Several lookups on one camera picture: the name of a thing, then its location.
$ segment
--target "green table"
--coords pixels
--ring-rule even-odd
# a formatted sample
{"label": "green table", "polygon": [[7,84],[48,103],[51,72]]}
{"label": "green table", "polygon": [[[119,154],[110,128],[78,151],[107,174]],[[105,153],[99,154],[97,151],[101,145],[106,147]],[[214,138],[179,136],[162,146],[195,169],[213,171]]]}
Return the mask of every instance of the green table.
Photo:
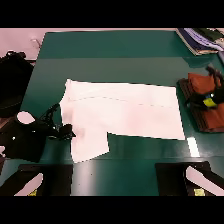
{"label": "green table", "polygon": [[[200,158],[191,157],[187,140],[108,134],[109,153],[74,164],[72,195],[158,195],[157,162],[207,160],[224,177],[224,133],[198,132],[176,83],[188,72],[206,75],[208,63],[223,72],[217,55],[194,56],[173,31],[47,33],[21,110],[40,116],[61,100],[67,78],[176,86],[184,133],[196,139]],[[5,162],[0,185],[21,163],[28,162]],[[40,163],[73,163],[70,142],[48,140]]]}

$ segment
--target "yellow label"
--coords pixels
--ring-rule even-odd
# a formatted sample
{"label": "yellow label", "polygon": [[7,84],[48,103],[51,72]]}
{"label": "yellow label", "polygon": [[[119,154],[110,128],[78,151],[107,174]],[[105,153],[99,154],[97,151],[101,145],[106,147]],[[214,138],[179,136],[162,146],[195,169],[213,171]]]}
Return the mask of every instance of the yellow label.
{"label": "yellow label", "polygon": [[27,196],[37,196],[37,189],[28,194]]}
{"label": "yellow label", "polygon": [[204,104],[207,107],[215,107],[215,106],[217,106],[217,104],[214,103],[214,101],[211,98],[207,98],[207,99],[203,100],[203,102],[204,102]]}
{"label": "yellow label", "polygon": [[195,196],[205,196],[205,191],[202,188],[194,189]]}

